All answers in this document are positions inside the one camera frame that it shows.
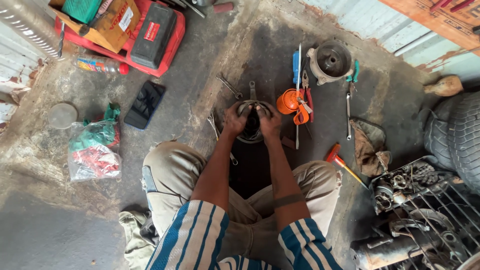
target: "orange wooden plank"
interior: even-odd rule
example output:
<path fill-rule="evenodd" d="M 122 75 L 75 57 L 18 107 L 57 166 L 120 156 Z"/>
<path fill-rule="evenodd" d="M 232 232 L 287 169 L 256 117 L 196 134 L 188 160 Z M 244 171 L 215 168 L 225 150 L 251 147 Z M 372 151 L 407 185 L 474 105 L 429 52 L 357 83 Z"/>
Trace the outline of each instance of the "orange wooden plank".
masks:
<path fill-rule="evenodd" d="M 450 9 L 464 0 L 453 0 L 444 8 L 430 12 L 440 0 L 379 0 L 466 50 L 480 48 L 480 37 L 472 28 L 480 25 L 480 1 L 452 13 Z M 480 50 L 473 52 L 480 56 Z"/>

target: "red bottle cap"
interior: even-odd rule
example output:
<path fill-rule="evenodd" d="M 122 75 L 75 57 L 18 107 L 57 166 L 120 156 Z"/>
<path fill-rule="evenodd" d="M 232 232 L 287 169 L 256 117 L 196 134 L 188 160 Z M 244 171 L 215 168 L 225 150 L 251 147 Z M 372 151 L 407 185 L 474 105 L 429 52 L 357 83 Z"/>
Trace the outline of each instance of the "red bottle cap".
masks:
<path fill-rule="evenodd" d="M 119 71 L 120 71 L 120 74 L 128 74 L 128 64 L 125 64 L 125 63 L 121 63 L 120 66 L 119 66 Z"/>

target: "brown rag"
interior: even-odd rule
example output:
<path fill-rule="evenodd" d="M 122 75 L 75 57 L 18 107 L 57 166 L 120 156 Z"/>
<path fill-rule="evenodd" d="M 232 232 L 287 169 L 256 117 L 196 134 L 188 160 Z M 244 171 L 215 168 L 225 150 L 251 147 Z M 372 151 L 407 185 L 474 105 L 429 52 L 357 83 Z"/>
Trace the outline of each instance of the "brown rag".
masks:
<path fill-rule="evenodd" d="M 350 120 L 355 135 L 355 160 L 360 172 L 375 177 L 388 172 L 390 151 L 385 149 L 385 133 L 361 119 Z"/>

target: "striped shirt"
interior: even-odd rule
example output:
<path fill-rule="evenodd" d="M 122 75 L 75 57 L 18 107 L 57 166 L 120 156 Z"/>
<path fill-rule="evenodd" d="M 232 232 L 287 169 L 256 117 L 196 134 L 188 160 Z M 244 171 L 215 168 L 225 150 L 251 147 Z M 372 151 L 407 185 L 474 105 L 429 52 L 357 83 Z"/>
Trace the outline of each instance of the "striped shirt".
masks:
<path fill-rule="evenodd" d="M 220 262 L 227 213 L 211 203 L 194 200 L 183 205 L 153 252 L 146 270 L 275 270 L 264 261 L 240 255 Z M 285 227 L 278 236 L 295 270 L 341 270 L 323 245 L 325 237 L 313 219 L 301 219 Z"/>

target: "hand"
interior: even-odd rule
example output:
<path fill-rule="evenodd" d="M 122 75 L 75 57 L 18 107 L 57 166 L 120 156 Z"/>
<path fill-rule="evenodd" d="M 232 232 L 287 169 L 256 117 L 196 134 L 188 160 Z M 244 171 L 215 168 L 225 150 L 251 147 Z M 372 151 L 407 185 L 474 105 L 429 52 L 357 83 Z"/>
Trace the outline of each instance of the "hand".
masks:
<path fill-rule="evenodd" d="M 252 110 L 252 106 L 249 105 L 244 108 L 241 115 L 238 116 L 237 110 L 242 101 L 237 101 L 232 107 L 225 109 L 223 113 L 223 131 L 222 134 L 226 134 L 229 138 L 237 137 L 245 128 L 247 123 L 247 117 Z"/>
<path fill-rule="evenodd" d="M 260 131 L 264 135 L 265 141 L 268 142 L 271 139 L 280 139 L 280 127 L 282 126 L 282 115 L 269 103 L 262 102 L 271 112 L 269 118 L 265 110 L 257 105 L 257 113 L 260 118 Z"/>

